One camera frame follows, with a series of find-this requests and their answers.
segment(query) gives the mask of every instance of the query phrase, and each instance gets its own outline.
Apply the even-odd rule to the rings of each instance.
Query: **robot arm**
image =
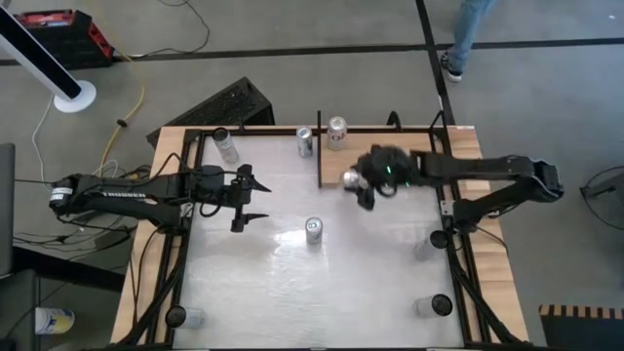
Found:
[[[229,185],[225,174],[235,174]],[[252,166],[226,172],[217,166],[202,166],[173,175],[157,175],[148,180],[101,178],[95,175],[70,175],[54,183],[50,208],[57,216],[80,214],[89,210],[147,219],[166,232],[188,228],[181,205],[202,205],[235,209],[231,230],[242,232],[250,220],[266,214],[243,214],[252,200],[252,190],[270,190],[254,179]]]
[[[555,166],[525,156],[496,159],[455,159],[431,152],[409,155],[394,146],[374,145],[370,153],[343,175],[345,190],[358,196],[358,204],[371,211],[374,192],[392,197],[399,186],[441,186],[461,179],[510,180],[513,184],[477,199],[453,202],[445,212],[460,228],[471,230],[482,217],[504,212],[524,201],[554,202],[564,195]]]

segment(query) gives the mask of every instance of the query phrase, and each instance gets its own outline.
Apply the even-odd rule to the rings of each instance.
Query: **shoe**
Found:
[[[444,70],[444,76],[447,78],[447,80],[453,83],[461,82],[461,75],[463,73],[460,71],[454,71],[450,68],[449,52],[445,52],[442,54],[442,57],[440,58],[440,66]]]

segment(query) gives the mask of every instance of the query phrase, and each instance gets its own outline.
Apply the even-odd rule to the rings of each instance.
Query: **metal bracket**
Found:
[[[443,200],[440,202],[440,212],[442,215],[450,215],[453,216],[453,207],[454,201]]]

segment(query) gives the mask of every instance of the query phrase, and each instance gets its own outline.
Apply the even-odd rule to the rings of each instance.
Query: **wooden table frame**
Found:
[[[320,122],[317,126],[311,126],[315,129],[320,127]],[[164,160],[171,154],[177,153],[184,156],[182,160],[186,160],[187,166],[195,167],[201,160],[199,151],[203,149],[203,138],[197,142],[195,139],[198,135],[204,132],[210,132],[216,127],[166,127],[161,131],[159,143],[154,156],[154,162],[152,167],[152,175],[154,175],[161,167],[163,167]],[[238,131],[236,128],[230,128],[232,134],[236,135],[243,133],[244,135],[293,135],[293,130],[297,127],[292,126],[258,126],[247,127],[244,131]],[[427,127],[402,127],[400,123],[396,126],[358,126],[354,129],[350,129],[350,132],[357,133],[357,130],[370,130],[369,133],[384,132],[384,133],[400,133],[406,131],[425,131]],[[444,129],[436,128],[437,131],[443,131]],[[479,142],[477,141],[476,132],[473,127],[457,127],[448,126],[447,137],[436,133],[438,137],[431,137],[432,148],[434,151],[447,150],[452,151],[453,156],[458,158],[481,158],[481,149]],[[178,172],[180,165],[176,159],[172,159],[167,165],[164,166],[162,174],[171,174]],[[459,198],[459,196],[476,199],[489,193],[489,184],[487,181],[459,181],[455,186],[446,186],[444,189],[439,189],[438,197],[441,200]],[[502,234],[498,221],[495,219],[484,219],[480,225],[492,232],[494,235],[502,239]],[[153,225],[148,221],[142,221],[137,229],[135,242],[132,251],[132,265],[135,272],[138,271],[138,261],[145,248],[147,239],[154,231]],[[140,316],[146,307],[154,297],[157,285],[159,282],[163,282],[164,278],[169,274],[174,267],[177,256],[180,254],[179,250],[180,238],[175,237],[166,239],[164,235],[155,236],[149,243],[145,252],[144,263],[141,272],[141,284],[140,294],[137,299],[137,312]],[[471,278],[478,277],[478,288],[481,290],[481,294],[490,305],[492,310],[496,313],[498,318],[508,327],[508,329],[517,337],[521,339],[527,339],[527,331],[524,323],[524,318],[516,295],[513,276],[511,274],[511,268],[509,266],[509,260],[506,256],[504,248],[498,243],[492,241],[487,236],[475,233],[471,237],[466,235],[460,235],[455,238],[455,243],[451,245],[450,250],[455,250],[455,247],[460,247],[462,252],[460,253],[460,261],[463,267],[468,271]],[[132,327],[133,310],[134,310],[134,298],[133,288],[131,281],[131,274],[126,275],[126,282],[124,290],[122,292],[117,318],[113,329],[111,341],[115,342],[123,338],[130,328]],[[456,301],[458,304],[458,311],[460,311],[460,322],[462,323],[462,332],[464,334],[465,341],[489,341],[490,333],[486,324],[484,324],[483,318],[477,313],[474,304],[467,297],[466,293],[461,293],[462,288],[455,285]],[[180,282],[179,288],[174,289],[173,293],[170,293],[163,306],[170,306],[172,300],[179,299],[179,290],[182,283]],[[172,342],[173,332],[168,330],[164,323],[164,315],[167,307],[162,308],[158,319],[154,319],[151,324],[151,328],[143,335],[141,342],[145,340],[148,343],[152,342]]]

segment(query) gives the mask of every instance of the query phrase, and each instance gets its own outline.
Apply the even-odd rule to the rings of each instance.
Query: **concrete floor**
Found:
[[[425,3],[436,43],[451,42],[460,2]],[[193,4],[212,30],[205,51],[424,43],[409,0]],[[81,8],[94,15],[113,44],[132,54],[168,46],[192,49],[204,35],[187,8],[168,8],[153,0],[54,0],[45,5],[14,0],[9,9],[53,8]],[[624,5],[617,0],[499,0],[483,23],[479,41],[606,38],[622,36],[623,30]],[[619,89],[623,60],[622,46],[477,50],[464,82],[448,84],[457,124],[477,127],[486,156],[541,157],[562,174],[567,189],[563,200],[526,204],[502,218],[529,336],[537,344],[545,344],[537,314],[540,303],[624,307],[624,234],[593,218],[577,191],[592,174],[623,163],[622,155],[614,152],[624,143]],[[145,103],[111,153],[126,169],[151,162],[147,133],[242,76],[273,102],[278,124],[310,123],[317,109],[343,115],[350,124],[383,123],[394,109],[404,124],[426,124],[438,110],[426,52],[150,61],[137,63],[136,71],[146,84]],[[126,63],[73,74],[92,81],[98,99],[76,115],[51,111],[39,136],[47,179],[94,170],[115,120],[132,108],[139,93],[139,82]],[[19,66],[0,66],[0,82],[0,140],[18,147],[18,177],[38,178],[30,136],[50,93]],[[70,231],[56,223],[47,197],[40,186],[17,186],[17,232],[56,236]],[[624,224],[615,199],[605,196],[596,205],[609,220]],[[122,247],[87,261],[113,267],[128,259],[127,252]],[[63,288],[48,305],[74,308],[93,324],[47,339],[47,345],[104,345],[118,298],[115,293]]]

